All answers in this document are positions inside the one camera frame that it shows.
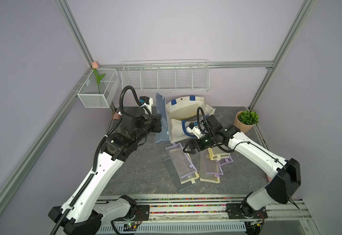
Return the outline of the blue mesh pouch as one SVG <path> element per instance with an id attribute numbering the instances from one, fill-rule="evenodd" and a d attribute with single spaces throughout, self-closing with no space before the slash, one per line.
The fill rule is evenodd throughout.
<path id="1" fill-rule="evenodd" d="M 156 143 L 164 143 L 168 142 L 169 139 L 169 129 L 168 129 L 168 121 L 167 121 L 167 112 L 166 112 L 166 101 L 165 98 L 156 93 L 156 106 L 157 113 L 161 115 L 161 132 L 156 133 Z"/>

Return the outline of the grey mesh pouch front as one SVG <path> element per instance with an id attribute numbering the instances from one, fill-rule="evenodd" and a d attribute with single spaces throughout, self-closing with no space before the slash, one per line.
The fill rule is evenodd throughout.
<path id="1" fill-rule="evenodd" d="M 163 162 L 166 166 L 166 169 L 167 169 L 167 171 L 170 175 L 170 178 L 171 178 L 172 182 L 174 183 L 178 193 L 181 193 L 181 192 L 185 191 L 186 189 L 191 188 L 192 186 L 196 185 L 196 183 L 195 184 L 191 184 L 191 183 L 181 184 L 180 180 L 179 180 L 180 177 L 178 176 L 178 173 L 177 173 L 171 159 L 166 158 L 163 160 Z"/>

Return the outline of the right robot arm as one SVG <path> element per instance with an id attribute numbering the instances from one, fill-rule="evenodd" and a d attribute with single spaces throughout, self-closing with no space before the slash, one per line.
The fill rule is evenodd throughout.
<path id="1" fill-rule="evenodd" d="M 194 139 L 186 142 L 183 152 L 195 154 L 217 147 L 225 153 L 238 152 L 258 166 L 270 179 L 265 186 L 249 193 L 240 205 L 241 215 L 252 218 L 272 203 L 293 202 L 292 196 L 301 186 L 300 163 L 280 157 L 253 142 L 233 125 L 226 127 L 214 115 L 206 116 L 201 107 L 196 111 L 196 124 L 190 126 Z"/>

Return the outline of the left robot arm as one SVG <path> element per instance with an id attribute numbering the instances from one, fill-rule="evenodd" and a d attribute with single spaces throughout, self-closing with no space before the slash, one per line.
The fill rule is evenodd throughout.
<path id="1" fill-rule="evenodd" d="M 48 216 L 55 223 L 51 234 L 60 227 L 66 235 L 94 235 L 101 225 L 117 219 L 134 220 L 143 215 L 137 203 L 127 195 L 112 203 L 96 205 L 112 176 L 131 153 L 144 145 L 150 133 L 160 133 L 161 115 L 152 114 L 147 107 L 149 97 L 139 98 L 132 86 L 123 88 L 119 99 L 120 118 L 100 140 L 93 165 L 72 196 L 62 205 L 53 207 Z"/>

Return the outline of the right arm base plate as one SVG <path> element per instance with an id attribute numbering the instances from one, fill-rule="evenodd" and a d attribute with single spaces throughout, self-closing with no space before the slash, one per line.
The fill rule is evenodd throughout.
<path id="1" fill-rule="evenodd" d="M 228 203 L 226 210 L 229 219 L 267 219 L 268 214 L 265 207 L 258 211 L 242 203 Z"/>

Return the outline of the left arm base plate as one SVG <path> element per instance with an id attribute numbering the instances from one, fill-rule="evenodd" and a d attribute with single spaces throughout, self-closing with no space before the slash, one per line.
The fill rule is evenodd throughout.
<path id="1" fill-rule="evenodd" d="M 148 221 L 150 215 L 150 205 L 137 204 L 129 209 L 124 217 L 114 219 L 114 221 Z"/>

